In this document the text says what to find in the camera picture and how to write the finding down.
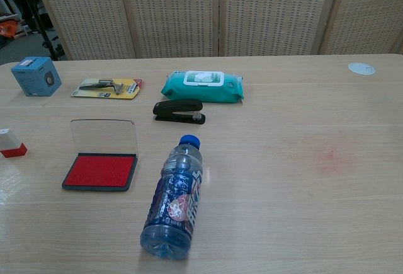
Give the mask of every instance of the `clear plastic lid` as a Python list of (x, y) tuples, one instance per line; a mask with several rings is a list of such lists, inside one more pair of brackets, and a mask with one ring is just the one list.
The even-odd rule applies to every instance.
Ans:
[(70, 125), (77, 153), (138, 154), (133, 121), (84, 119)]

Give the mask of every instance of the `table surface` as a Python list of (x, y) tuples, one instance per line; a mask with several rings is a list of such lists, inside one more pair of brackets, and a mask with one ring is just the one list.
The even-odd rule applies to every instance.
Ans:
[[(377, 72), (361, 76), (350, 62)], [(0, 156), (0, 273), (402, 273), (403, 56), (330, 55), (56, 62), (63, 85), (26, 97), (0, 66), (0, 127), (26, 144)], [(154, 120), (175, 69), (244, 76), (238, 104), (205, 103), (204, 125)], [(71, 98), (85, 77), (136, 77), (134, 100)], [(133, 120), (128, 192), (61, 188), (70, 121)], [(204, 178), (187, 260), (139, 236), (169, 151), (201, 139)]]

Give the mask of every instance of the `water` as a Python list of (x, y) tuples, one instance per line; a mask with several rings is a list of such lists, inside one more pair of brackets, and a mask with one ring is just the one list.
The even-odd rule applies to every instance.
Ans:
[(203, 174), (199, 146), (195, 136), (184, 135), (161, 170), (140, 237), (141, 246), (158, 257), (177, 260), (189, 252)]

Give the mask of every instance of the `red ink pad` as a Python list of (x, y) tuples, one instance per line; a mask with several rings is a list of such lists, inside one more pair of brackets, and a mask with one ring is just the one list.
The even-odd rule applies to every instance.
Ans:
[(62, 188), (66, 190), (126, 191), (132, 182), (136, 154), (80, 153)]

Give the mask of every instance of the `orange object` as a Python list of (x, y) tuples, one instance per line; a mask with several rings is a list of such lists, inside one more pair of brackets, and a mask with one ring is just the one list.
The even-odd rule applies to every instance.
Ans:
[(0, 35), (8, 38), (13, 38), (17, 32), (17, 21), (6, 20), (0, 22)]

